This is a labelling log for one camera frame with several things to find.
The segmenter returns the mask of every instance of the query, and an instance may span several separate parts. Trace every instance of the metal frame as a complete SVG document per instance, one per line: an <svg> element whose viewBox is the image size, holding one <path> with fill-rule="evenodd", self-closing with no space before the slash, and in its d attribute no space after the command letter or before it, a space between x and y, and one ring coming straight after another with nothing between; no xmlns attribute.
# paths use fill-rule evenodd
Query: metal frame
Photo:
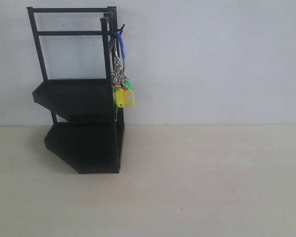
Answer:
<svg viewBox="0 0 296 237"><path fill-rule="evenodd" d="M40 64L40 69L43 77L43 83L47 83L48 75L46 71L46 66L44 62L44 56L41 49L40 36L102 36L103 40L103 53L105 59L105 70L107 78L107 93L109 96L108 104L111 106L110 109L110 133L113 138L112 154L117 157L116 166L120 167L120 157L121 151L118 152L117 144L117 133L116 127L124 130L124 113L123 109L118 109L114 105L113 101L113 91L112 91L112 79L111 79L111 62L114 65L114 44L117 46L117 54L120 55L120 48L118 40L115 38L114 33L118 31L117 27L117 10L115 6L109 6L107 8L33 8L27 7L30 23L33 31L34 42L37 50L38 60ZM35 21L35 13L104 13L101 18L101 31L38 31ZM56 114L51 112L53 123L57 124Z"/></svg>

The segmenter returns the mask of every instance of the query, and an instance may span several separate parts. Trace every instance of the blue key ring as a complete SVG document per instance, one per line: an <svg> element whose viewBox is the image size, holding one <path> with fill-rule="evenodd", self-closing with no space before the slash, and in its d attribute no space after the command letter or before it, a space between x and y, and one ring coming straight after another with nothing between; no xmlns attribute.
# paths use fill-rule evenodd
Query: blue key ring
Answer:
<svg viewBox="0 0 296 237"><path fill-rule="evenodd" d="M115 35L116 35L116 37L118 38L118 41L119 41L120 49L122 51L122 58L125 59L126 58L126 53L125 53L125 47L124 47L124 42L123 42L122 36L120 35L119 32L116 32Z"/></svg>

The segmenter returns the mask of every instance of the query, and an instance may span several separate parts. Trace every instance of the beige floor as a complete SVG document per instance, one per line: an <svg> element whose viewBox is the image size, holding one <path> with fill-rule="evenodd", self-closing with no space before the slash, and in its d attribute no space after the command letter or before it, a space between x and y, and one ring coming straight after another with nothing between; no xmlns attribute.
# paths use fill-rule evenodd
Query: beige floor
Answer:
<svg viewBox="0 0 296 237"><path fill-rule="evenodd" d="M296 237L296 125L130 126L78 175L48 127L0 127L0 237Z"/></svg>

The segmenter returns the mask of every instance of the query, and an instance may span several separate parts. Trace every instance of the rack shelf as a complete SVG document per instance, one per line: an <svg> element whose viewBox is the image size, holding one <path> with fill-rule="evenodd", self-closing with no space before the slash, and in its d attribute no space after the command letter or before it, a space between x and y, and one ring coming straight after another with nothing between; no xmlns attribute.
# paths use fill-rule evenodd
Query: rack shelf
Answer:
<svg viewBox="0 0 296 237"><path fill-rule="evenodd" d="M43 82L33 92L34 102L51 111L53 126L45 137L45 146L78 173L119 173L124 111L113 102L111 60L117 28L116 7L107 8L33 8L29 18L37 49ZM37 31L35 13L103 12L101 31ZM48 79L39 36L102 36L105 79ZM58 122L56 115L67 122Z"/></svg>

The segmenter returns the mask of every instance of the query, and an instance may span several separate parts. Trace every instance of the yellow key tag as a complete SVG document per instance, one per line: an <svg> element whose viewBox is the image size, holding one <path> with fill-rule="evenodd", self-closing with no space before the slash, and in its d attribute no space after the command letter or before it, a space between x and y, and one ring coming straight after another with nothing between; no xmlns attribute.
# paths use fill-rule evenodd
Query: yellow key tag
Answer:
<svg viewBox="0 0 296 237"><path fill-rule="evenodd" d="M119 107L119 108L123 108L125 106L125 93L124 93L124 90L123 89L118 89L116 92L115 92L115 96L116 96L116 105Z"/></svg>
<svg viewBox="0 0 296 237"><path fill-rule="evenodd" d="M135 106L135 97L132 90L127 90L125 94L125 104L127 107L132 108Z"/></svg>

